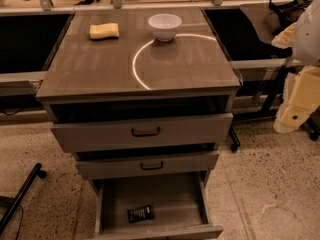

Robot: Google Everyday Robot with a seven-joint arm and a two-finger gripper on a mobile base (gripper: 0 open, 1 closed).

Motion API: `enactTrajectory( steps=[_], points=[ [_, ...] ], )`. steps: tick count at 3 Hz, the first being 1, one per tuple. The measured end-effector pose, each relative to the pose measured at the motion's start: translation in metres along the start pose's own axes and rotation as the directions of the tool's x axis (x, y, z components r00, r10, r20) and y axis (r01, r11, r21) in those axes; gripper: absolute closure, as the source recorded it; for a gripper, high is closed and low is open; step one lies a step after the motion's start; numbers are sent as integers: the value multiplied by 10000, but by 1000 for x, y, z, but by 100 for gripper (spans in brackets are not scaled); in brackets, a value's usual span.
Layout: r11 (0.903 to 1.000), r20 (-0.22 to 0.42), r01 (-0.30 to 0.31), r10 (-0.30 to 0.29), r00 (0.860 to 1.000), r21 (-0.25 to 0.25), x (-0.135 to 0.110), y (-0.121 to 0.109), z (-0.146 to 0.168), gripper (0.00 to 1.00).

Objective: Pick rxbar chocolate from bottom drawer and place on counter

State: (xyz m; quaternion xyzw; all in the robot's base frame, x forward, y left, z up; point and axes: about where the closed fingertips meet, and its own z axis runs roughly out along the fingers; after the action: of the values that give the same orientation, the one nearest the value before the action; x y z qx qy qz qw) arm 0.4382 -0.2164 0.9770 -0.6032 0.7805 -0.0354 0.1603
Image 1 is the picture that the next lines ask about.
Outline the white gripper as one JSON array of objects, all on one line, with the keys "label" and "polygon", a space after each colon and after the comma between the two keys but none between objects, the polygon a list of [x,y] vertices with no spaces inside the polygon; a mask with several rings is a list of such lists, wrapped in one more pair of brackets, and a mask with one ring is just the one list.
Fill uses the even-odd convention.
[{"label": "white gripper", "polygon": [[[280,49],[293,46],[296,23],[278,35],[271,45]],[[280,105],[273,129],[281,134],[298,129],[320,106],[320,68],[305,66],[298,74],[289,73],[285,80],[284,103]]]}]

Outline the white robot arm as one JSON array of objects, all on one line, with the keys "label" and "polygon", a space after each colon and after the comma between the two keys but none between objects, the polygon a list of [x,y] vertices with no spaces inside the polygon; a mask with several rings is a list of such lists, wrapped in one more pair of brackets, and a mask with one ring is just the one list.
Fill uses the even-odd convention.
[{"label": "white robot arm", "polygon": [[289,33],[293,59],[304,67],[285,79],[283,103],[273,125],[278,133],[297,130],[320,106],[320,0],[312,1]]}]

